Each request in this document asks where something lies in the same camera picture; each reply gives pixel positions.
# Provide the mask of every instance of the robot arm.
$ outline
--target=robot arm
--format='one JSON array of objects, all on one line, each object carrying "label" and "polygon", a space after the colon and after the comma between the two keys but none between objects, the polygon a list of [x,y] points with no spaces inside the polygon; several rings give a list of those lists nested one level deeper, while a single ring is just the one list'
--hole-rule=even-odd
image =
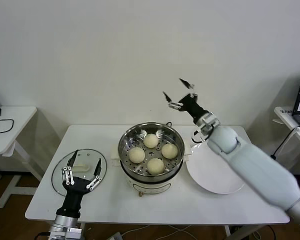
[{"label": "robot arm", "polygon": [[191,92],[178,103],[164,93],[169,107],[188,112],[207,136],[207,145],[266,202],[284,210],[300,224],[300,188],[295,177],[261,149],[247,143],[230,127],[220,126],[213,113],[197,104],[194,85],[180,79]]}]

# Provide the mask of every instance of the white desk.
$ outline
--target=white desk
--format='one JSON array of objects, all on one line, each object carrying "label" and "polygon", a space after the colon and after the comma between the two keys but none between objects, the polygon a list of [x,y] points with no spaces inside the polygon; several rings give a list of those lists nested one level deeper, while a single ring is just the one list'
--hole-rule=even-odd
[{"label": "white desk", "polygon": [[[72,125],[65,133],[25,217],[53,221],[64,197],[52,188],[56,164],[68,153],[83,148],[103,153],[108,169],[102,183],[83,197],[82,223],[162,224],[162,225],[259,225],[287,223],[283,211],[264,202],[247,185],[229,195],[208,192],[195,183],[184,164],[171,188],[158,195],[138,193],[126,182],[120,166],[111,160],[112,148],[127,125]],[[184,139],[194,126],[173,126]]]},{"label": "white desk", "polygon": [[[0,119],[14,120],[13,128],[9,132],[0,133],[0,155],[10,157],[15,149],[22,156],[23,166],[40,181],[44,175],[44,171],[16,141],[17,136],[36,113],[37,108],[34,106],[0,106],[0,108]],[[0,131],[9,129],[9,127],[7,128],[7,125],[10,126],[11,122],[0,122]],[[35,193],[35,187],[16,187],[20,178],[20,175],[16,175],[12,178],[0,198],[0,208],[5,206],[11,194],[33,195]]]},{"label": "white desk", "polygon": [[[277,106],[274,109],[275,114],[290,130],[299,126],[296,120],[292,117],[292,110],[292,106]],[[295,136],[300,140],[300,131],[298,131]]]}]

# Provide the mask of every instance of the perforated steamer tray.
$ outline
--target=perforated steamer tray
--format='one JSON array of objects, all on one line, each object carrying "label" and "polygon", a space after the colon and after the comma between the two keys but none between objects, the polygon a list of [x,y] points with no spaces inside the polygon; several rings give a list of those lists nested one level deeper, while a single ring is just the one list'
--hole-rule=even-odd
[{"label": "perforated steamer tray", "polygon": [[[147,134],[155,134],[159,138],[159,143],[155,148],[147,148],[144,145],[144,138]],[[161,153],[163,145],[168,143],[174,144],[178,148],[178,154],[173,159],[165,158]],[[143,162],[136,164],[129,160],[128,153],[134,147],[144,150],[145,159]],[[126,174],[139,182],[156,184],[170,179],[179,171],[183,163],[185,144],[179,133],[172,127],[156,122],[146,122],[135,125],[125,132],[119,141],[118,154]],[[147,163],[153,158],[163,161],[164,172],[162,174],[151,175],[148,172]]]}]

